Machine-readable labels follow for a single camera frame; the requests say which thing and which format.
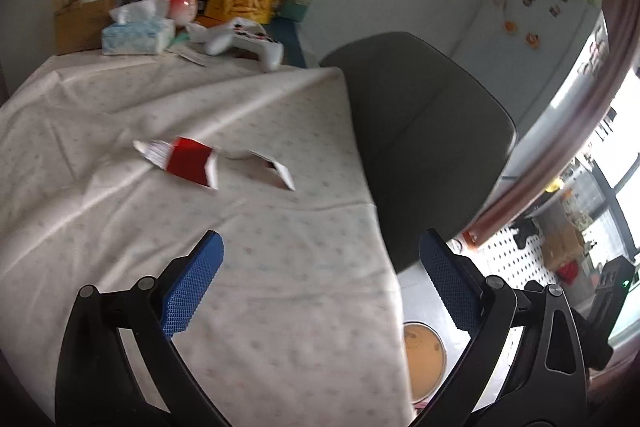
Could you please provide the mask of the blue tissue box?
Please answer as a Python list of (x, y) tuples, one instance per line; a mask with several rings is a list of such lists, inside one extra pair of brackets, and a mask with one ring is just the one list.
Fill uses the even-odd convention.
[(111, 9), (113, 21), (101, 31), (104, 55), (157, 55), (175, 38), (168, 0), (142, 0)]

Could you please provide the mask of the grey chair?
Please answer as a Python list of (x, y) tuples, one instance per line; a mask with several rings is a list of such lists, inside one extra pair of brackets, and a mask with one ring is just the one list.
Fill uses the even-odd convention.
[(408, 32), (351, 42), (320, 64), (344, 75), (386, 251), (404, 271), (424, 232), (452, 239), (478, 216), (511, 155), (515, 124), (473, 76)]

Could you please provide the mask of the white game controller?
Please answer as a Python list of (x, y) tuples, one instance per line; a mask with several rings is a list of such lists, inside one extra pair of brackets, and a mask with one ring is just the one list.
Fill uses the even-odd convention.
[(282, 64), (284, 47), (270, 37), (265, 28), (254, 20), (235, 17), (223, 24), (206, 28), (198, 23), (187, 23), (190, 40), (200, 44), (209, 56), (218, 56), (232, 49), (254, 53), (262, 69), (273, 72)]

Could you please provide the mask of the white floral tablecloth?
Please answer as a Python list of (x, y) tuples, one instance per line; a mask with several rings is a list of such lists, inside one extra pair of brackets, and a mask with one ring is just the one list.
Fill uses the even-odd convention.
[[(134, 140), (256, 150), (217, 191)], [(121, 291), (207, 231), (224, 263), (174, 343), (237, 426), (412, 421), (401, 298), (357, 153), (343, 74), (164, 55), (52, 57), (1, 109), (1, 350), (46, 414), (77, 291)]]

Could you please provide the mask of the brown cardboard box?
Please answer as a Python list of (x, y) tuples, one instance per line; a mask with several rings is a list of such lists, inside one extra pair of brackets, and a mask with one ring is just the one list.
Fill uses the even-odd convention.
[(96, 50), (102, 30), (111, 25), (118, 0), (53, 0), (54, 42), (58, 55)]

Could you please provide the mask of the white refrigerator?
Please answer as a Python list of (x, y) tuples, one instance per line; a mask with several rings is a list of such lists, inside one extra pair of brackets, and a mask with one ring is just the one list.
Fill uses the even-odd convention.
[(586, 56), (588, 40), (605, 35), (602, 10), (586, 0), (483, 0), (452, 59), (523, 138)]

